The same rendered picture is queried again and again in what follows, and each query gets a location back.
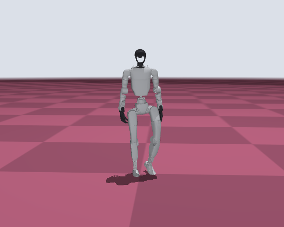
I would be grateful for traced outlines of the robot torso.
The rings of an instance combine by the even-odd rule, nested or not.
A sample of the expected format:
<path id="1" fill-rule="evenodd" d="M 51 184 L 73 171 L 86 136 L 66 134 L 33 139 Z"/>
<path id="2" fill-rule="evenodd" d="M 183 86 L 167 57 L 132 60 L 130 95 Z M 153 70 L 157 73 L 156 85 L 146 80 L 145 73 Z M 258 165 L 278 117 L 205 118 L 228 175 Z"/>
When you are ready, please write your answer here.
<path id="1" fill-rule="evenodd" d="M 138 66 L 136 66 L 138 67 Z M 148 114 L 149 108 L 148 103 L 145 100 L 148 92 L 150 90 L 150 80 L 151 80 L 151 70 L 147 66 L 144 68 L 131 68 L 131 89 L 135 96 L 140 96 L 137 98 L 137 103 L 135 103 L 135 108 L 137 111 L 137 115 Z"/>

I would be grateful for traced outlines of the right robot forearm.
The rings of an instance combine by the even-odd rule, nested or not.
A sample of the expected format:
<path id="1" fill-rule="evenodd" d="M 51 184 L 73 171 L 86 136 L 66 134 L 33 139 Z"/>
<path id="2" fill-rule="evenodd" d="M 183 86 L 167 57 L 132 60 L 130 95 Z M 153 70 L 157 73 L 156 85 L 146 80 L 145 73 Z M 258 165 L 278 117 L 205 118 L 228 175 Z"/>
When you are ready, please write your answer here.
<path id="1" fill-rule="evenodd" d="M 126 96 L 122 94 L 122 90 L 123 90 L 123 88 L 121 88 L 121 91 L 120 91 L 120 101 L 119 101 L 119 107 L 118 107 L 119 111 L 121 111 L 121 107 L 125 106 L 125 98 L 126 98 Z"/>

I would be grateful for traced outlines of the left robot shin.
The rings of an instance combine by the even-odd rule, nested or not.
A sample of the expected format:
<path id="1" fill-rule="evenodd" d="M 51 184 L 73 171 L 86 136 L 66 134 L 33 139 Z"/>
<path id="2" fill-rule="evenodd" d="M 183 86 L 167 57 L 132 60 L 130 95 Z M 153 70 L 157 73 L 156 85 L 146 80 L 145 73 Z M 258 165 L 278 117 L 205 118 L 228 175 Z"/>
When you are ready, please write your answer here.
<path id="1" fill-rule="evenodd" d="M 159 147 L 160 147 L 160 141 L 157 142 L 156 145 L 152 145 L 150 143 L 150 145 L 149 145 L 149 158 L 148 158 L 148 162 L 147 162 L 148 166 L 152 165 L 152 162 L 153 162 L 155 156 L 158 153 Z"/>

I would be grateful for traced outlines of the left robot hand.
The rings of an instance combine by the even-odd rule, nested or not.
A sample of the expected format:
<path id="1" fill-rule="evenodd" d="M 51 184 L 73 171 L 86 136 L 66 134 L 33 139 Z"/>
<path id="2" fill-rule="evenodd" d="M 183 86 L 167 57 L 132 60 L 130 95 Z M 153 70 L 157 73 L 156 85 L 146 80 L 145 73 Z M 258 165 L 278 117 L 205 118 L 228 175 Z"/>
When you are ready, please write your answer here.
<path id="1" fill-rule="evenodd" d="M 163 117 L 162 111 L 163 111 L 163 109 L 162 109 L 161 105 L 159 106 L 158 110 L 159 110 L 159 114 L 160 114 L 160 121 L 162 122 L 162 117 Z"/>

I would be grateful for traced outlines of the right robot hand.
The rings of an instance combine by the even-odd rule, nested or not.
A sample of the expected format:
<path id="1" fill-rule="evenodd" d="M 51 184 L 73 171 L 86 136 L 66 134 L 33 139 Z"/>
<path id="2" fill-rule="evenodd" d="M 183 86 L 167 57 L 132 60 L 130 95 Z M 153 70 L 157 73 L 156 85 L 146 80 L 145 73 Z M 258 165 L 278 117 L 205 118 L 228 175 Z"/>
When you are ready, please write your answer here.
<path id="1" fill-rule="evenodd" d="M 124 122 L 124 123 L 128 123 L 126 122 L 126 120 L 128 120 L 125 115 L 124 115 L 124 107 L 121 107 L 121 111 L 120 112 L 120 118 L 121 118 L 121 121 Z"/>

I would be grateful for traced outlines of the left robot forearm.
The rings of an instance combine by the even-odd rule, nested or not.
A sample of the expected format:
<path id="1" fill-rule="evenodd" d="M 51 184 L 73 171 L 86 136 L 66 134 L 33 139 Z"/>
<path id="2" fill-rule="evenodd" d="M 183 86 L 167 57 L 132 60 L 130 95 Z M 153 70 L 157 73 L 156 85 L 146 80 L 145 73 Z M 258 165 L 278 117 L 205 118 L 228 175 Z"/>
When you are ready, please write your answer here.
<path id="1" fill-rule="evenodd" d="M 159 106 L 160 106 L 160 105 L 161 105 L 162 108 L 163 108 L 162 99 L 161 99 L 161 92 L 155 94 L 155 97 L 156 97 L 157 108 L 159 109 Z"/>

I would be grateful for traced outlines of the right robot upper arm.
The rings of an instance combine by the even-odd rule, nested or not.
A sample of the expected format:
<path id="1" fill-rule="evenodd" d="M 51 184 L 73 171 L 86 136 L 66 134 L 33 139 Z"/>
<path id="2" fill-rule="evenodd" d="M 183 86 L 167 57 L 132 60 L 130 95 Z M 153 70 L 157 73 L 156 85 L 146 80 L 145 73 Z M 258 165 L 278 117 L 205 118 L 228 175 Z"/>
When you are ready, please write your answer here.
<path id="1" fill-rule="evenodd" d="M 124 70 L 123 71 L 123 77 L 122 77 L 122 94 L 127 94 L 128 93 L 128 88 L 127 88 L 127 85 L 128 85 L 128 76 L 131 75 L 131 69 L 127 69 L 127 70 Z"/>

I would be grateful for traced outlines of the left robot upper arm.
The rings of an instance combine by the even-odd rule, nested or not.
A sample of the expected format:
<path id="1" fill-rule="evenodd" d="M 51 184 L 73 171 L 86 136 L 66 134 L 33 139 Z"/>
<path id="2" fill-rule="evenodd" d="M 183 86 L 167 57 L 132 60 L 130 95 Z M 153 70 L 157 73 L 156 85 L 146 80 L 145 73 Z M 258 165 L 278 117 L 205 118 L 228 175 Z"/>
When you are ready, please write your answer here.
<path id="1" fill-rule="evenodd" d="M 154 93 L 160 93 L 161 89 L 159 87 L 159 77 L 158 77 L 158 71 L 156 69 L 150 69 L 151 70 L 151 75 L 152 77 L 152 82 L 153 82 L 153 92 Z"/>

